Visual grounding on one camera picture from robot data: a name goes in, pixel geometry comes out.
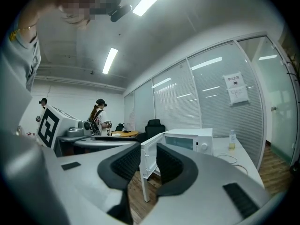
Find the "white desk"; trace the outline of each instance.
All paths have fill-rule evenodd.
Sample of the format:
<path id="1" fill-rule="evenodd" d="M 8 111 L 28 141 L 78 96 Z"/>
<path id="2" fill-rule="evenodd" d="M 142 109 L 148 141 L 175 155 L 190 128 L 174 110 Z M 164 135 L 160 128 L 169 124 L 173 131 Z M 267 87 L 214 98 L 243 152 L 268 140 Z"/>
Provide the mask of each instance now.
<path id="1" fill-rule="evenodd" d="M 228 155 L 231 155 L 237 159 L 237 162 L 234 163 L 233 165 L 242 165 L 247 169 L 248 176 L 252 178 L 254 181 L 256 181 L 258 184 L 260 184 L 263 188 L 263 181 L 253 164 L 251 158 L 245 151 L 245 149 L 242 147 L 241 143 L 236 139 L 236 144 L 235 144 L 235 150 L 229 151 L 229 137 L 225 138 L 213 138 L 213 146 L 214 146 L 214 156 L 218 156 L 221 153 L 226 153 Z M 220 159 L 223 159 L 229 163 L 232 163 L 235 161 L 234 158 L 232 157 L 227 157 L 227 156 L 220 156 Z M 242 167 L 236 166 L 237 169 L 240 169 L 242 172 L 246 173 L 245 169 Z M 159 168 L 156 167 L 155 174 L 160 175 Z M 148 181 L 147 178 L 143 177 L 143 174 L 141 173 L 141 181 L 142 181 L 142 191 L 144 195 L 144 200 L 148 202 L 149 199 L 149 192 L 148 192 Z"/>

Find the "window blinds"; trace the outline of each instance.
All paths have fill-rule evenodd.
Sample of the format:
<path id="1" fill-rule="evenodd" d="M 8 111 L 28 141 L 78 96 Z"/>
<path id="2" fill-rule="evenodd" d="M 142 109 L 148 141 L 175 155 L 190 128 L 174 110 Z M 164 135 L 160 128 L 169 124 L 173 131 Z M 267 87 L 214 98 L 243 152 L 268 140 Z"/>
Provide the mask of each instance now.
<path id="1" fill-rule="evenodd" d="M 263 145 L 263 108 L 254 74 L 234 42 L 212 48 L 188 59 L 198 92 L 202 127 L 213 128 L 214 137 L 236 136 L 255 166 Z M 230 105 L 223 75 L 241 72 L 249 102 Z"/>
<path id="2" fill-rule="evenodd" d="M 124 123 L 126 130 L 135 131 L 134 92 L 124 97 Z"/>
<path id="3" fill-rule="evenodd" d="M 152 80 L 135 90 L 135 130 L 145 132 L 148 121 L 154 119 Z"/>
<path id="4" fill-rule="evenodd" d="M 200 111 L 186 61 L 153 78 L 155 117 L 166 130 L 201 128 Z"/>

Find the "backpack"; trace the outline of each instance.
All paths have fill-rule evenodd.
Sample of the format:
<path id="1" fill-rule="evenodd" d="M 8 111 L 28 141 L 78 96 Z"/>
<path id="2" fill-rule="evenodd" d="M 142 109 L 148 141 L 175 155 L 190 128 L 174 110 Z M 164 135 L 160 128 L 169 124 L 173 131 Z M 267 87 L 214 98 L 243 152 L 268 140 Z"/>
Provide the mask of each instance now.
<path id="1" fill-rule="evenodd" d="M 90 122 L 90 128 L 93 132 L 94 135 L 101 135 L 101 132 L 97 126 L 97 124 L 95 123 L 95 120 L 97 119 L 97 117 L 99 116 L 99 114 L 102 112 L 103 110 L 99 110 L 95 116 L 94 119 L 92 119 L 91 117 L 89 117 L 89 119 L 87 120 L 88 122 Z"/>

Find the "door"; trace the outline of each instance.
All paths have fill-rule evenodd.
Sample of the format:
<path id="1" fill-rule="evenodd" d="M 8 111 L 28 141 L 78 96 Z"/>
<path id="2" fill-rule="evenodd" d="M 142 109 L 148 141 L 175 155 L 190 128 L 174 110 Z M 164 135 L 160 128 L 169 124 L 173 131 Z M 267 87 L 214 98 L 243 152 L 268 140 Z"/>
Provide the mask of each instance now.
<path id="1" fill-rule="evenodd" d="M 239 41 L 262 86 L 271 150 L 290 164 L 297 138 L 297 101 L 288 70 L 267 37 Z"/>

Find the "wooden floor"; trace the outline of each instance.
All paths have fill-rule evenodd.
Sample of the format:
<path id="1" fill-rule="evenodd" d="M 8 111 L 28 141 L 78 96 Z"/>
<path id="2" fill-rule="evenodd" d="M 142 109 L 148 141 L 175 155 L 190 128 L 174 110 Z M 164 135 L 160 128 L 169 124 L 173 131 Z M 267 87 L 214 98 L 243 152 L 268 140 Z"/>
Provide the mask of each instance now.
<path id="1" fill-rule="evenodd" d="M 289 166 L 266 146 L 259 170 L 266 190 L 274 195 L 288 189 L 292 175 Z M 139 224 L 150 213 L 156 203 L 156 190 L 161 186 L 160 177 L 152 174 L 148 181 L 150 201 L 143 198 L 140 172 L 136 172 L 128 186 L 131 214 L 135 224 Z"/>

